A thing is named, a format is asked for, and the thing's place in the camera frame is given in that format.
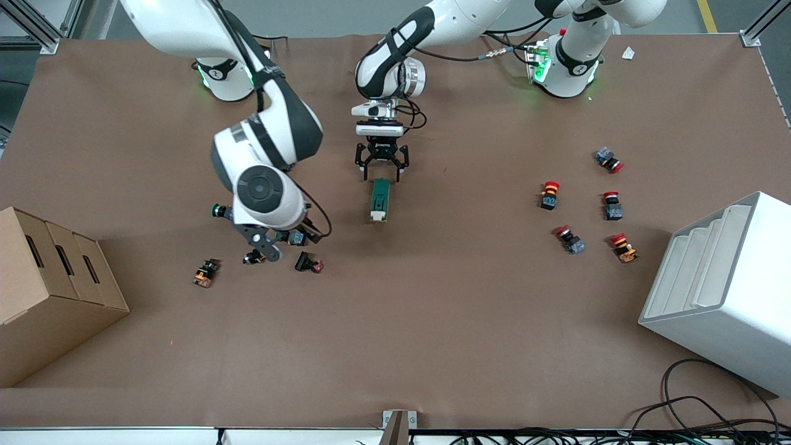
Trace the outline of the white slotted bin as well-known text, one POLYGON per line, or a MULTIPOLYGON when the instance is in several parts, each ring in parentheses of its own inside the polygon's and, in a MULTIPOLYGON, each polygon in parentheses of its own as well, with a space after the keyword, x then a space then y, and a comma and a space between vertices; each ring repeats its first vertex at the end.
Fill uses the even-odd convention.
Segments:
POLYGON ((638 323, 791 399, 791 205, 754 192, 675 231, 638 323))

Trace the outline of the black selector orange block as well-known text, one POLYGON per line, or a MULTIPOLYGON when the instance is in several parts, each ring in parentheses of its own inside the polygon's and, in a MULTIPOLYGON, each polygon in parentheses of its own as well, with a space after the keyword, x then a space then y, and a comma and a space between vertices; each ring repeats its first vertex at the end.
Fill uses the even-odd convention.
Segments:
POLYGON ((204 260, 203 264, 195 271, 192 284, 208 289, 214 282, 214 277, 219 270, 219 261, 214 258, 204 260))

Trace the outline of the white table edge rail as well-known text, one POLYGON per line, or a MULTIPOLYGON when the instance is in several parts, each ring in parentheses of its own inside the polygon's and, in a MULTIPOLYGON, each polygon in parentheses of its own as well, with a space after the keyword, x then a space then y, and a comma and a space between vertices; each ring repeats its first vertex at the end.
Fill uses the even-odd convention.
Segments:
POLYGON ((2 429, 0 445, 378 445, 376 429, 2 429))

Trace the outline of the metal base box green light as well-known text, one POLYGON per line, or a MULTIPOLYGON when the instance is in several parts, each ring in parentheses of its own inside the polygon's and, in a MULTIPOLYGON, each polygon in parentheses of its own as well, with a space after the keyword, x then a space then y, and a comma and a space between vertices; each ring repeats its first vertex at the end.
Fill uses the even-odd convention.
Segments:
POLYGON ((550 40, 539 40, 531 43, 525 51, 528 75, 532 83, 542 84, 551 68, 553 59, 550 52, 550 40))

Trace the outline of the aluminium frame profile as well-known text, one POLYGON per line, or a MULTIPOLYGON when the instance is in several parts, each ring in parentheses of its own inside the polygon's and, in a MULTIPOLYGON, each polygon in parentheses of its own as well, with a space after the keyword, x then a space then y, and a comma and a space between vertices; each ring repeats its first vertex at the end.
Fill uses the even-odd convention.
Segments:
POLYGON ((97 0, 0 0, 0 50, 56 54, 81 33, 97 0))
POLYGON ((740 29, 739 37, 744 48, 760 47, 760 36, 777 18, 791 9, 791 0, 773 0, 768 7, 746 29, 740 29))

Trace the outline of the brown table cover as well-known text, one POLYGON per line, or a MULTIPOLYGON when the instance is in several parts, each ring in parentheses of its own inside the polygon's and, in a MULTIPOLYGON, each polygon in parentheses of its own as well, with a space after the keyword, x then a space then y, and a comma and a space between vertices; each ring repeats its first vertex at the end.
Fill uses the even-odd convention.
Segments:
POLYGON ((333 221, 310 249, 320 274, 295 271, 289 247, 243 265, 245 239, 210 215, 230 200, 212 138, 254 99, 215 100, 142 40, 38 59, 0 210, 99 240, 130 315, 0 391, 0 425, 367 427, 403 408, 435 428, 613 428, 660 400, 690 355, 638 324, 670 234, 752 192, 791 201, 791 130, 761 53, 734 35, 616 36, 571 100, 512 58, 427 58, 428 124, 372 224, 350 109, 375 42, 292 38, 274 54, 324 126, 293 171, 333 221), (595 160, 605 146, 616 174, 595 160), (565 225, 582 253, 557 239, 565 225), (622 232, 627 264, 609 240, 622 232), (210 258, 212 286, 192 284, 210 258))

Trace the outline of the green load switch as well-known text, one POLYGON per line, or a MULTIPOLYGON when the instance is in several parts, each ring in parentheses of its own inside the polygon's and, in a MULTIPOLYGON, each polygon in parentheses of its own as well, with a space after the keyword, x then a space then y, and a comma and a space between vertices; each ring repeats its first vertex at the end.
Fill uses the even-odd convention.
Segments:
POLYGON ((370 212, 368 212, 371 222, 387 222, 391 188, 390 181, 385 178, 376 178, 376 180, 373 181, 370 212))

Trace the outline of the brown cardboard box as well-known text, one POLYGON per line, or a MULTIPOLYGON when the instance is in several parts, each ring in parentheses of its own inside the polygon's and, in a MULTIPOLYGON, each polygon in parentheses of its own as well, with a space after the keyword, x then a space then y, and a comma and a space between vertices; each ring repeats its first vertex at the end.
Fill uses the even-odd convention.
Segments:
POLYGON ((13 206, 0 211, 0 389, 129 312, 96 240, 13 206))

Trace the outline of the red mushroom button orange block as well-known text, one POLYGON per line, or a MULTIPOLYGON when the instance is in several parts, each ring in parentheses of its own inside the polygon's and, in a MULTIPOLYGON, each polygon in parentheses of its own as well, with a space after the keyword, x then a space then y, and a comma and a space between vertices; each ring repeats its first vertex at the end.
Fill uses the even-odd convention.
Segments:
POLYGON ((622 264, 627 264, 638 259, 639 256, 637 251, 630 245, 624 232, 611 236, 609 240, 613 253, 615 253, 622 264))

